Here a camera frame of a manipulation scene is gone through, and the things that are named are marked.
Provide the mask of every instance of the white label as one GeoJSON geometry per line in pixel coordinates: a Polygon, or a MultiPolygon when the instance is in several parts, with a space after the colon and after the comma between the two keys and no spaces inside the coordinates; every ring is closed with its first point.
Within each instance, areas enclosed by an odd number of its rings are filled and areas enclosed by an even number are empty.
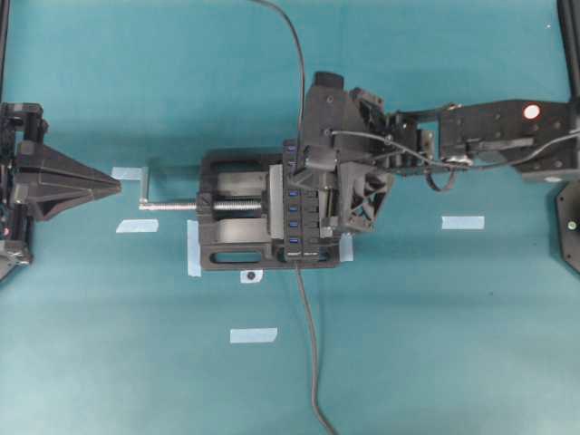
{"type": "Polygon", "coordinates": [[[483,229],[485,216],[442,216],[441,229],[483,229]]]}
{"type": "Polygon", "coordinates": [[[156,233],[160,227],[157,219],[125,219],[117,227],[118,233],[156,233]]]}
{"type": "Polygon", "coordinates": [[[229,342],[240,343],[272,343],[278,336],[278,328],[230,329],[229,342]]]}

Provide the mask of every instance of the robotic arm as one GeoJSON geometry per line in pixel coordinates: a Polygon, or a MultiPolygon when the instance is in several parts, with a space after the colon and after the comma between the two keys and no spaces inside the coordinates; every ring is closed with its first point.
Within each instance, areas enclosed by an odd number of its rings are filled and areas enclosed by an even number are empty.
{"type": "MultiPolygon", "coordinates": [[[[150,203],[144,195],[140,209],[196,210],[207,270],[332,267],[342,234],[373,230],[396,176],[424,176],[437,191],[451,189],[460,172],[507,165],[530,181],[580,179],[580,5],[559,0],[558,13],[570,102],[507,100],[385,113],[381,97],[345,91],[343,77],[317,72],[297,139],[268,154],[211,152],[201,164],[196,200],[150,203]],[[434,121],[437,144],[433,132],[421,128],[434,121]],[[431,177],[441,172],[449,174],[444,187],[431,177]]],[[[149,178],[142,182],[147,191],[149,178]]],[[[564,237],[577,246],[579,259],[580,238],[562,231],[575,218],[576,197],[580,192],[558,206],[565,260],[580,270],[564,237]]]]}

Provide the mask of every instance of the black cable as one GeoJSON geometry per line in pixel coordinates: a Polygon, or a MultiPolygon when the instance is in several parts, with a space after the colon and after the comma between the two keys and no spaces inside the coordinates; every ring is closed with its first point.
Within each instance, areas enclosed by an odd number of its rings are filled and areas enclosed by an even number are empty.
{"type": "Polygon", "coordinates": [[[380,140],[381,142],[383,142],[387,145],[392,145],[395,148],[398,148],[400,150],[404,150],[405,152],[411,154],[412,156],[416,157],[419,160],[424,161],[425,163],[427,163],[431,166],[439,166],[441,168],[456,169],[456,170],[488,170],[488,169],[499,168],[502,166],[516,166],[516,165],[521,165],[522,163],[526,163],[532,159],[535,159],[539,154],[544,152],[547,148],[551,147],[552,145],[563,142],[565,140],[579,137],[580,130],[571,130],[568,134],[565,134],[564,136],[559,136],[557,138],[549,140],[544,145],[540,146],[539,148],[535,149],[534,151],[530,152],[525,157],[522,157],[520,159],[512,159],[512,160],[502,161],[499,163],[491,163],[489,165],[478,165],[478,166],[477,165],[476,166],[469,166],[467,164],[457,164],[457,163],[445,163],[442,161],[429,159],[425,156],[421,156],[419,152],[412,150],[411,148],[407,147],[406,145],[403,145],[399,142],[395,142],[394,140],[389,140],[381,135],[367,133],[365,131],[335,130],[335,131],[332,131],[331,134],[333,136],[346,135],[346,136],[357,136],[360,138],[368,138],[368,139],[373,139],[373,140],[380,140]]]}
{"type": "Polygon", "coordinates": [[[570,140],[570,139],[573,139],[573,138],[577,138],[579,136],[580,136],[580,130],[571,130],[568,134],[565,134],[564,136],[558,136],[555,139],[549,140],[544,145],[542,145],[541,147],[533,150],[532,152],[530,152],[529,154],[527,154],[525,157],[522,157],[521,159],[506,160],[506,161],[501,161],[499,163],[492,163],[492,164],[489,164],[489,165],[471,166],[471,167],[469,167],[469,169],[474,169],[474,170],[488,170],[488,169],[499,168],[499,167],[502,167],[502,166],[516,166],[516,165],[521,165],[522,163],[526,163],[526,162],[528,162],[530,160],[535,159],[539,154],[541,154],[548,147],[551,147],[552,145],[555,145],[555,144],[560,143],[560,142],[564,142],[566,140],[570,140]]]}
{"type": "Polygon", "coordinates": [[[276,12],[278,12],[282,16],[282,18],[284,18],[284,21],[286,22],[286,24],[288,24],[288,27],[290,27],[290,31],[292,32],[292,36],[294,37],[294,44],[296,50],[298,51],[298,62],[300,63],[300,94],[299,94],[300,102],[298,107],[298,140],[300,140],[300,131],[302,130],[302,119],[305,113],[305,58],[302,55],[302,47],[300,46],[300,41],[298,40],[298,33],[296,32],[296,29],[292,24],[292,21],[290,21],[290,18],[288,17],[288,15],[286,15],[286,12],[284,12],[284,10],[280,6],[272,2],[268,2],[267,0],[249,0],[249,1],[258,3],[259,5],[265,7],[269,7],[270,9],[273,9],[276,12]]]}
{"type": "Polygon", "coordinates": [[[439,166],[439,167],[448,168],[448,169],[467,169],[468,168],[468,166],[466,166],[466,165],[459,165],[459,164],[454,164],[454,163],[444,163],[442,161],[429,159],[428,157],[420,155],[419,152],[412,150],[411,148],[407,147],[406,145],[402,145],[399,142],[395,142],[394,140],[387,139],[387,138],[380,136],[378,134],[367,133],[366,131],[334,130],[334,131],[331,131],[331,134],[333,136],[337,136],[337,135],[357,136],[359,138],[380,140],[381,142],[384,142],[387,145],[392,145],[395,148],[403,150],[403,151],[411,154],[413,157],[416,157],[417,159],[422,160],[425,163],[430,164],[432,166],[439,166]]]}
{"type": "Polygon", "coordinates": [[[427,185],[435,190],[436,192],[442,193],[442,192],[449,192],[451,189],[453,189],[453,186],[455,185],[455,170],[451,169],[449,172],[449,179],[447,180],[447,183],[445,183],[445,186],[443,186],[442,188],[440,188],[437,183],[435,182],[435,180],[432,177],[431,171],[428,170],[427,172],[425,172],[425,179],[427,180],[427,185]]]}
{"type": "Polygon", "coordinates": [[[316,344],[316,328],[314,326],[314,320],[312,318],[312,312],[310,311],[310,304],[308,303],[308,297],[305,291],[305,282],[302,279],[302,273],[300,272],[300,266],[298,263],[295,264],[296,280],[298,281],[298,289],[300,291],[300,298],[302,299],[302,304],[304,305],[304,311],[306,312],[306,321],[308,322],[308,333],[310,334],[310,354],[312,360],[312,382],[310,388],[310,402],[314,410],[316,418],[321,422],[321,424],[331,435],[336,435],[338,432],[333,428],[333,425],[329,420],[326,419],[323,412],[320,411],[318,407],[318,345],[316,344]]]}

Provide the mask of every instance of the teal mat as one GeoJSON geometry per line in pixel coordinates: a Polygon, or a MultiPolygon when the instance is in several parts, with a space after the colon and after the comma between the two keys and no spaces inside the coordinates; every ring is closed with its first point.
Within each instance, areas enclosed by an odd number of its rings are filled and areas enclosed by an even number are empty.
{"type": "MultiPolygon", "coordinates": [[[[566,101],[556,1],[281,2],[307,76],[330,70],[389,110],[566,101]]],[[[40,102],[46,143],[100,170],[150,165],[153,198],[191,197],[216,148],[295,134],[290,33],[243,1],[13,0],[5,99],[40,102]]],[[[580,289],[553,196],[512,169],[441,195],[398,179],[355,261],[306,271],[320,402],[343,434],[577,434],[580,289]],[[443,232],[443,215],[486,217],[443,232]]],[[[323,433],[295,277],[187,276],[187,213],[137,210],[139,187],[35,230],[0,291],[0,433],[323,433]],[[159,232],[115,233],[127,218],[159,232]],[[230,328],[277,327],[229,344],[230,328]]]]}

